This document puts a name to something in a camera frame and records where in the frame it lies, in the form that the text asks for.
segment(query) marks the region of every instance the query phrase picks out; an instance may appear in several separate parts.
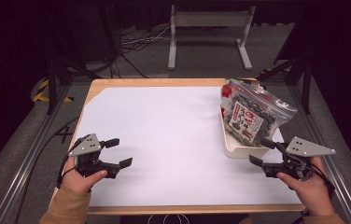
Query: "snack bag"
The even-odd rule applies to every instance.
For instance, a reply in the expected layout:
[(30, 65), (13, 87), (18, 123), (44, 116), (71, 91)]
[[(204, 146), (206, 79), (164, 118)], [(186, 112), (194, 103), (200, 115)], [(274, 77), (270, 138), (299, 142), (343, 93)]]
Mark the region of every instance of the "snack bag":
[(260, 139), (273, 140), (274, 131), (290, 121), (296, 108), (261, 87), (231, 79), (222, 88), (224, 129), (246, 147), (260, 147)]

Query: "wooden table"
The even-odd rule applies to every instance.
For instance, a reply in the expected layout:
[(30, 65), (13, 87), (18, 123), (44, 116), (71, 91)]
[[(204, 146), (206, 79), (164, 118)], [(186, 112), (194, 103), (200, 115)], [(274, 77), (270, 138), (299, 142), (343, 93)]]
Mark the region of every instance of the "wooden table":
[[(106, 88), (124, 88), (124, 87), (220, 87), (223, 83), (223, 78), (155, 78), (155, 79), (96, 79), (92, 82), (91, 88), (87, 95), (85, 107), (92, 99), (97, 96), (100, 92)], [(80, 123), (83, 120), (83, 114), (81, 115), (77, 130), (80, 128)], [(133, 161), (131, 167), (121, 170), (117, 179), (113, 180), (124, 181), (122, 175), (125, 175), (126, 170), (134, 166), (136, 160)], [(263, 181), (280, 181), (278, 179), (266, 178), (261, 170), (255, 170), (256, 175), (262, 176)], [(108, 190), (114, 188), (113, 184), (109, 184)], [(301, 203), (292, 204), (211, 204), (211, 205), (137, 205), (137, 206), (91, 206), (89, 209), (90, 215), (156, 215), (156, 214), (226, 214), (226, 213), (258, 213), (258, 212), (285, 212), (285, 211), (302, 211), (304, 205)]]

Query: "gray floor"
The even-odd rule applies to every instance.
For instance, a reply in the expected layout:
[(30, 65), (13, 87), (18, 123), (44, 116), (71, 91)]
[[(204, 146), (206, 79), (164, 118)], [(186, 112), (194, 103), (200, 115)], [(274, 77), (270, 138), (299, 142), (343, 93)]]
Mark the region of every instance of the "gray floor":
[[(202, 30), (182, 32), (177, 39), (177, 61), (174, 71), (167, 69), (168, 40), (152, 44), (141, 51), (127, 53), (125, 56), (144, 75), (149, 77), (256, 77), (262, 69), (273, 67), (274, 57), (280, 50), (291, 28), (292, 25), (263, 25), (251, 28), (246, 48), (253, 65), (252, 71), (244, 69), (235, 46), (234, 40), (240, 32), (229, 28), (216, 35)], [(122, 77), (140, 77), (121, 57), (117, 58), (117, 65)], [(108, 70), (101, 72), (99, 75), (102, 77), (110, 76)], [(278, 82), (279, 79), (281, 80), (280, 77), (276, 77), (264, 84), (278, 98), (297, 106), (297, 102), (291, 97), (290, 91), (282, 82)], [(75, 101), (73, 103), (62, 103), (48, 128), (45, 139), (49, 139), (67, 121), (79, 116), (89, 85), (90, 82), (85, 77), (76, 77), (76, 81), (67, 93), (67, 96), (74, 97)], [(348, 193), (351, 195), (351, 153), (315, 83), (312, 84), (310, 108), (312, 112), (310, 118), (313, 119), (325, 145), (337, 149), (337, 154), (332, 159), (344, 179)], [(48, 118), (47, 110), (48, 103), (35, 103), (34, 109), (0, 154), (0, 205), (12, 184), (15, 174), (21, 167), (25, 155), (29, 152), (31, 145), (34, 144), (43, 122)], [(70, 132), (72, 132), (76, 123), (73, 122), (69, 126)], [(311, 134), (306, 130), (301, 111), (290, 123), (283, 125), (281, 131), (285, 139), (293, 137), (295, 133), (298, 133), (299, 137), (312, 139)], [(19, 223), (38, 223), (48, 208), (52, 194), (52, 183), (56, 181), (55, 178), (63, 155), (71, 144), (71, 137), (67, 137), (63, 143), (62, 140), (61, 136), (56, 136), (44, 148), (28, 186)], [(14, 223), (18, 212), (21, 194), (17, 194), (15, 197), (17, 197), (17, 200), (10, 206), (9, 216), (5, 218), (6, 223)], [(336, 211), (346, 223), (351, 223), (344, 211), (344, 206), (336, 196), (333, 203)], [(291, 223), (300, 214), (250, 215), (254, 223)], [(119, 217), (89, 217), (88, 223), (115, 224), (119, 223)]]

